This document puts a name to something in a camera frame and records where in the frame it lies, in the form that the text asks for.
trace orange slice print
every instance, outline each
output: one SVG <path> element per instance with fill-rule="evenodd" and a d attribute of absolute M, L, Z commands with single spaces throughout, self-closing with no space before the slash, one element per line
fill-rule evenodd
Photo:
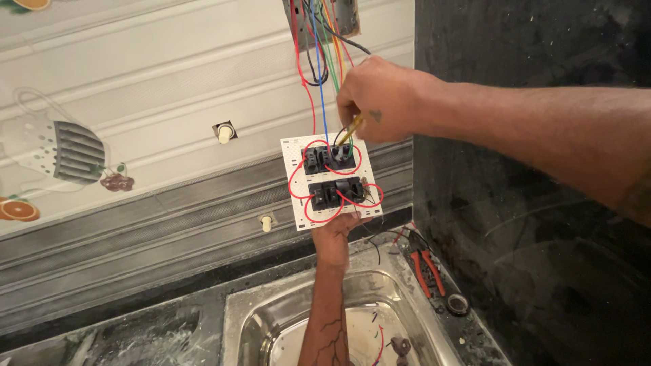
<path fill-rule="evenodd" d="M 0 219 L 34 221 L 39 217 L 40 212 L 33 204 L 0 199 Z"/>
<path fill-rule="evenodd" d="M 49 5 L 49 0 L 14 0 L 14 2 L 29 10 L 42 10 Z"/>

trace yellow screwdriver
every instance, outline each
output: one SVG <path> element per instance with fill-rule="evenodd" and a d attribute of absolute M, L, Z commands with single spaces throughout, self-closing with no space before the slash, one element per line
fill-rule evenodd
<path fill-rule="evenodd" d="M 346 132 L 346 134 L 344 135 L 344 137 L 343 137 L 341 140 L 339 140 L 339 142 L 337 143 L 337 146 L 339 146 L 339 147 L 343 146 L 343 144 L 346 143 L 346 140 L 348 140 L 348 138 L 349 138 L 350 136 L 352 136 L 353 132 L 355 132 L 355 130 L 357 129 L 357 127 L 358 127 L 358 126 L 359 126 L 363 121 L 364 121 L 364 117 L 362 117 L 362 114 L 361 114 L 361 113 L 358 114 L 358 115 L 356 115 L 355 118 L 353 119 L 353 122 L 348 126 L 348 132 Z"/>

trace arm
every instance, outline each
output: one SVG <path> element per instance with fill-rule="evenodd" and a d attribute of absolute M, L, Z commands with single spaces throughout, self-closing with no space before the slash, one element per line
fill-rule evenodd
<path fill-rule="evenodd" d="M 370 57 L 337 103 L 344 125 L 361 110 L 363 139 L 425 134 L 488 147 L 651 226 L 651 90 L 445 83 Z"/>
<path fill-rule="evenodd" d="M 354 227 L 367 221 L 359 219 L 359 213 L 341 214 L 325 226 L 312 230 L 316 247 L 316 279 L 299 366 L 348 364 L 342 287 L 349 264 L 347 237 Z"/>

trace pliers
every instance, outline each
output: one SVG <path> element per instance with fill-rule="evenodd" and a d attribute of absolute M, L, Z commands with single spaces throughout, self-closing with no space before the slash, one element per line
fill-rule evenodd
<path fill-rule="evenodd" d="M 439 270 L 436 269 L 436 266 L 434 266 L 434 263 L 430 258 L 430 252 L 425 247 L 425 243 L 422 242 L 420 236 L 414 235 L 413 233 L 409 234 L 409 243 L 411 244 L 411 247 L 414 249 L 413 253 L 411 253 L 409 256 L 411 257 L 411 259 L 413 259 L 414 266 L 416 267 L 416 278 L 418 278 L 418 282 L 421 284 L 421 288 L 422 291 L 425 293 L 425 296 L 427 296 L 427 298 L 431 298 L 432 294 L 430 293 L 430 289 L 428 289 L 427 285 L 425 284 L 425 279 L 422 278 L 421 258 L 425 260 L 425 263 L 427 263 L 427 267 L 429 267 L 430 271 L 432 271 L 432 274 L 434 274 L 434 279 L 436 280 L 436 287 L 439 288 L 439 292 L 441 293 L 441 296 L 445 296 L 445 289 L 443 288 L 441 274 L 439 273 Z"/>

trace arm tattoo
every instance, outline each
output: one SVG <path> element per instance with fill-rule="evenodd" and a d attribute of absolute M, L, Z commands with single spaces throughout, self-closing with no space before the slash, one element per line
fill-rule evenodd
<path fill-rule="evenodd" d="M 651 159 L 640 180 L 626 192 L 618 211 L 646 227 L 651 227 Z"/>
<path fill-rule="evenodd" d="M 368 111 L 368 114 L 370 114 L 373 118 L 375 118 L 375 121 L 377 123 L 380 123 L 382 120 L 382 112 L 377 110 L 377 111 Z"/>
<path fill-rule="evenodd" d="M 341 301 L 341 312 L 339 315 L 339 318 L 324 324 L 323 328 L 321 328 L 321 331 L 326 330 L 327 327 L 329 326 L 336 326 L 337 324 L 339 325 L 339 328 L 337 329 L 337 334 L 334 339 L 331 339 L 330 342 L 328 342 L 327 345 L 319 348 L 319 350 L 316 353 L 316 359 L 314 362 L 312 362 L 313 366 L 317 365 L 317 362 L 319 360 L 319 356 L 321 355 L 321 351 L 326 351 L 326 350 L 332 350 L 332 358 L 330 361 L 331 366 L 348 366 L 348 360 L 341 360 L 337 356 L 337 344 L 339 343 L 340 345 L 343 344 L 344 350 L 346 355 L 348 354 L 348 336 L 346 334 L 346 329 L 344 328 L 344 322 L 342 319 L 346 316 L 346 307 L 344 305 L 344 300 L 343 300 L 343 292 L 344 290 L 342 289 L 342 301 Z"/>

